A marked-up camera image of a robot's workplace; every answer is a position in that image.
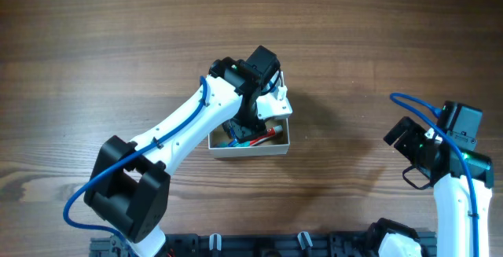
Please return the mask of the teal toothpaste tube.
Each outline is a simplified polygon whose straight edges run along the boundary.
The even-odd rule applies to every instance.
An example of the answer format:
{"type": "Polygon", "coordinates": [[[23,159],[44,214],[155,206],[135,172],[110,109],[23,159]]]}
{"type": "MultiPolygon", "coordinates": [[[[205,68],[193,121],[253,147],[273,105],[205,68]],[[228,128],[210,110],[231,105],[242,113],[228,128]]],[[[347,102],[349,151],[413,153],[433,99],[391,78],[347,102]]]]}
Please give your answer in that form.
{"type": "Polygon", "coordinates": [[[249,146],[257,146],[262,144],[265,141],[268,141],[283,132],[283,127],[281,125],[277,125],[275,127],[271,127],[267,130],[266,134],[259,136],[258,138],[246,141],[243,143],[236,143],[235,147],[249,147],[249,146]]]}

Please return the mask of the blue white toothbrush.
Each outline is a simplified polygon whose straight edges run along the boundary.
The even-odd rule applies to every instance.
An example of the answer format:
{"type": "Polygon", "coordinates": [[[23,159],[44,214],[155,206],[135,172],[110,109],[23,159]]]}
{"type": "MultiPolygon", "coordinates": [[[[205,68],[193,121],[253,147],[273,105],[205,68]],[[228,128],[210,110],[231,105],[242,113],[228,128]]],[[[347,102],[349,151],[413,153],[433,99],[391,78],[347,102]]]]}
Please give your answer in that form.
{"type": "Polygon", "coordinates": [[[232,138],[232,140],[230,142],[220,142],[215,146],[216,148],[250,147],[251,146],[250,141],[245,141],[245,142],[240,143],[237,140],[237,134],[232,127],[227,126],[227,125],[223,125],[222,128],[232,138]]]}

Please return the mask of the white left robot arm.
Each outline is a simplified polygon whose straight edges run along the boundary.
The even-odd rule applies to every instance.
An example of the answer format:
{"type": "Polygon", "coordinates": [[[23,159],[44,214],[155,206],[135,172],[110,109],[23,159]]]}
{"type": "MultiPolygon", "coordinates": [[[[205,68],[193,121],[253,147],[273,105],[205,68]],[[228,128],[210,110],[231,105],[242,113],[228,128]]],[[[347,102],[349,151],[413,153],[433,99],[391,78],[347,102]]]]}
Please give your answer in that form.
{"type": "Polygon", "coordinates": [[[132,256],[157,255],[166,241],[159,222],[182,161],[218,126],[235,147],[262,139],[271,131],[267,120],[291,113],[275,53],[258,46],[246,60],[216,60],[197,92],[161,123],[101,146],[84,202],[132,256]]]}

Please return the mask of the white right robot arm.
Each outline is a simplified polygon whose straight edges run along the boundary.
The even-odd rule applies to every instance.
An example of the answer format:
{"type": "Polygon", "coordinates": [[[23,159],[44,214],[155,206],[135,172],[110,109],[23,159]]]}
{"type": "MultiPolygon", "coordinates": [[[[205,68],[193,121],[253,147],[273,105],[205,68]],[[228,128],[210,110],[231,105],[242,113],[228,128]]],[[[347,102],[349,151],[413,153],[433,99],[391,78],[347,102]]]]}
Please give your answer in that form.
{"type": "Polygon", "coordinates": [[[409,105],[418,102],[406,94],[393,93],[390,99],[424,121],[402,117],[384,136],[419,171],[432,189],[438,232],[438,256],[488,256],[488,210],[494,187],[494,165],[489,156],[475,151],[476,135],[482,120],[480,109],[455,101],[442,107],[419,101],[435,117],[409,105]]]}

